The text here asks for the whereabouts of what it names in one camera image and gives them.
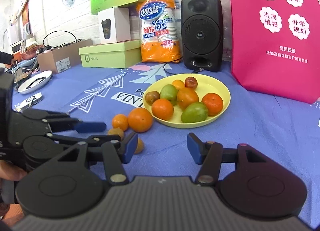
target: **coffee cup picture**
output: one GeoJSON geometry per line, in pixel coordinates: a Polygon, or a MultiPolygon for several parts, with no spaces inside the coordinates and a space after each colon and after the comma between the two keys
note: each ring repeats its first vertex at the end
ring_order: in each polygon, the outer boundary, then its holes
{"type": "Polygon", "coordinates": [[[110,33],[110,29],[111,29],[111,20],[108,18],[106,20],[103,20],[101,22],[102,24],[102,29],[103,29],[103,35],[105,39],[110,39],[111,33],[110,33]]]}

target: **white box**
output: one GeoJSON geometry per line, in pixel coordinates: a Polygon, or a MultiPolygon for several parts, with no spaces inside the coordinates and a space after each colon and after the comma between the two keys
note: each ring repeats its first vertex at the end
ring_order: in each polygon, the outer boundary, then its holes
{"type": "Polygon", "coordinates": [[[101,44],[131,40],[129,10],[109,8],[98,13],[101,44]]]}

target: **yellow plate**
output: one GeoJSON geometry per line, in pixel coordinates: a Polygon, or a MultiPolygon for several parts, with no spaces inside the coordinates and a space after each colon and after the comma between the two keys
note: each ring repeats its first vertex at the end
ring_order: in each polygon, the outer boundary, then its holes
{"type": "MultiPolygon", "coordinates": [[[[182,123],[181,119],[180,119],[181,114],[182,114],[182,110],[179,107],[179,105],[175,105],[173,117],[171,118],[170,121],[164,121],[164,120],[161,120],[161,119],[152,115],[160,123],[167,125],[167,126],[170,126],[170,127],[181,128],[181,129],[201,127],[201,126],[207,125],[207,124],[215,121],[216,119],[218,119],[219,116],[221,114],[223,114],[224,111],[228,108],[228,106],[230,104],[230,100],[231,100],[229,89],[219,80],[217,80],[213,77],[201,75],[201,74],[180,74],[180,75],[174,75],[174,76],[168,76],[168,77],[162,78],[159,81],[152,84],[151,86],[149,86],[148,89],[145,91],[145,93],[148,93],[151,91],[161,92],[162,87],[164,87],[165,85],[171,84],[176,79],[180,79],[184,82],[185,79],[189,76],[193,76],[198,81],[198,87],[196,89],[196,93],[198,94],[200,101],[202,100],[202,97],[204,97],[207,93],[217,93],[218,95],[221,96],[221,98],[223,100],[223,109],[222,109],[221,113],[219,113],[218,115],[216,115],[214,117],[208,117],[203,122],[182,123]]],[[[152,114],[151,106],[147,104],[147,102],[145,101],[144,98],[143,98],[143,106],[146,109],[148,109],[149,112],[152,114]]]]}

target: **speaker grille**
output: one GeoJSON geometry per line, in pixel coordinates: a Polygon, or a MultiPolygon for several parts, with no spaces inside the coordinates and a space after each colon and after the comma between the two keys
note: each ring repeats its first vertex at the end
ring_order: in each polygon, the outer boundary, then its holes
{"type": "Polygon", "coordinates": [[[182,41],[185,47],[195,54],[209,54],[220,42],[219,26],[204,15],[188,18],[182,26],[182,41]]]}

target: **light green shoe box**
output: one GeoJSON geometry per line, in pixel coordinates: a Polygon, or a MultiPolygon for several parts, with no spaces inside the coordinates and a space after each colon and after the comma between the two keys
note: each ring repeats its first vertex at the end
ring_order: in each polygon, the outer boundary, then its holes
{"type": "Polygon", "coordinates": [[[141,62],[140,40],[79,49],[83,67],[128,68],[141,62]]]}

